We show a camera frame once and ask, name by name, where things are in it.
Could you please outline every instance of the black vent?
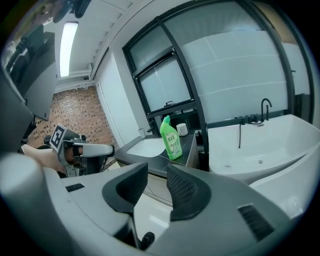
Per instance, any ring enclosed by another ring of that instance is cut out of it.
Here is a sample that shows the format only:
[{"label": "black vent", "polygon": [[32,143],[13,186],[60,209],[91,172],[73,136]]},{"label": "black vent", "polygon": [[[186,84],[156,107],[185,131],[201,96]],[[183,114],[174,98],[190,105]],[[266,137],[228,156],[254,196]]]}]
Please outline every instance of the black vent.
[{"label": "black vent", "polygon": [[238,208],[238,211],[258,241],[261,241],[274,231],[274,228],[253,205],[241,206]]}]

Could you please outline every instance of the white sink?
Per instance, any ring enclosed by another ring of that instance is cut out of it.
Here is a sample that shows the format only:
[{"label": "white sink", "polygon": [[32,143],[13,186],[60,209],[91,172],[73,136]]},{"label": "white sink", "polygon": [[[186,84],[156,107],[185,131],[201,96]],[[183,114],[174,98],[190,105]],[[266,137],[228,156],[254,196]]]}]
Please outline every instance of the white sink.
[{"label": "white sink", "polygon": [[162,138],[147,138],[130,148],[127,153],[145,158],[154,158],[165,150]]}]

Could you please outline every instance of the floor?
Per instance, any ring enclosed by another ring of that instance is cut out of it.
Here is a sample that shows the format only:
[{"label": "floor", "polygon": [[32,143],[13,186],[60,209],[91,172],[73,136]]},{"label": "floor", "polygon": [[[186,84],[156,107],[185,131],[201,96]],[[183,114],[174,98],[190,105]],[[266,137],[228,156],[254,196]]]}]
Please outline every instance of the floor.
[{"label": "floor", "polygon": [[37,118],[36,123],[37,128],[28,137],[28,145],[34,148],[44,144],[44,137],[52,135],[57,124],[86,135],[87,143],[112,144],[118,148],[95,86],[54,94],[49,121]]},{"label": "floor", "polygon": [[[120,168],[115,162],[108,170]],[[155,239],[169,227],[172,207],[161,203],[146,194],[142,194],[134,207],[134,223],[138,238],[141,240],[147,232],[153,232]]]}]

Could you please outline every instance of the fluorescent light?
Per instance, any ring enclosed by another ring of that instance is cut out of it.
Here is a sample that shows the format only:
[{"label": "fluorescent light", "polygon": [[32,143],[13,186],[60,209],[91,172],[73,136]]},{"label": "fluorescent light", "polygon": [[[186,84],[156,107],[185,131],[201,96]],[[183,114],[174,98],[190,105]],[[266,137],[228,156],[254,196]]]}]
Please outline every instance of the fluorescent light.
[{"label": "fluorescent light", "polygon": [[67,22],[64,24],[60,45],[60,77],[69,76],[70,56],[72,44],[78,28],[78,22]]}]

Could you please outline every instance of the bathtub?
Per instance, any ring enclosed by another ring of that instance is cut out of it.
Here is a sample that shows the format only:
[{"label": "bathtub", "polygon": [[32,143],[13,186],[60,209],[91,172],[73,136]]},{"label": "bathtub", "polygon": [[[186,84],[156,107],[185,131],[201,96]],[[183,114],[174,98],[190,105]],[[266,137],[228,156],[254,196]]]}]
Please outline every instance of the bathtub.
[{"label": "bathtub", "polygon": [[320,178],[320,142],[305,157],[276,174],[249,185],[291,219],[306,211]]},{"label": "bathtub", "polygon": [[320,130],[294,116],[284,115],[263,125],[208,129],[209,171],[247,184],[303,161],[320,142]]}]

